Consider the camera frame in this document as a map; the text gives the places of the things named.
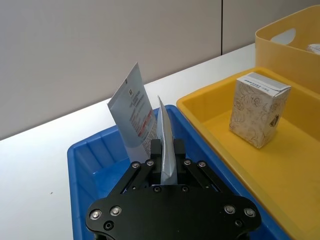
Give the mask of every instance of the basket handle hole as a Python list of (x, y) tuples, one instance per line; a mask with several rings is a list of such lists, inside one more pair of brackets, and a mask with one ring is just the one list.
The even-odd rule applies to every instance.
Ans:
[(283, 44), (288, 45), (290, 44), (296, 37), (296, 29), (291, 28), (287, 31), (284, 31), (273, 38), (271, 38), (271, 41), (277, 44)]

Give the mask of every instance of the blue bin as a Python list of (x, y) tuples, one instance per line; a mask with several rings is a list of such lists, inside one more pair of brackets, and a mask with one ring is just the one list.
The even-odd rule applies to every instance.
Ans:
[[(166, 110), (174, 137), (184, 140), (187, 157), (194, 162), (206, 161), (235, 194), (247, 197), (257, 206), (262, 217), (262, 226), (251, 233), (251, 239), (289, 240), (290, 238), (229, 171), (180, 111), (173, 105), (167, 105)], [(117, 126), (72, 145), (67, 152), (67, 158), (73, 238), (92, 240), (93, 234), (87, 230), (85, 224), (87, 210), (94, 201), (110, 193), (129, 167), (130, 161)]]

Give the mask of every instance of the white patterned box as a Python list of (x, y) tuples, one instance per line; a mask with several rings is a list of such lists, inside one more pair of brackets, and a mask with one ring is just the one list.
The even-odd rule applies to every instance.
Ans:
[(236, 80), (230, 130), (261, 148), (274, 134), (291, 86), (251, 72)]

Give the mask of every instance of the gray wall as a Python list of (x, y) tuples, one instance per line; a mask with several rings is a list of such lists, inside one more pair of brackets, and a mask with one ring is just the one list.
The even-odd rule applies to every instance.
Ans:
[(2, 0), (0, 139), (111, 97), (137, 61), (153, 81), (253, 43), (257, 29), (315, 4)]

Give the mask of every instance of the yellow tray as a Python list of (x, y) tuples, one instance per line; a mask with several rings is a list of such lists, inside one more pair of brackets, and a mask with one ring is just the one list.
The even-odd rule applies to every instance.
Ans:
[[(292, 86), (276, 134), (261, 149), (229, 131), (236, 79), (250, 72)], [(256, 67), (179, 99), (177, 107), (292, 238), (320, 240), (319, 94)]]

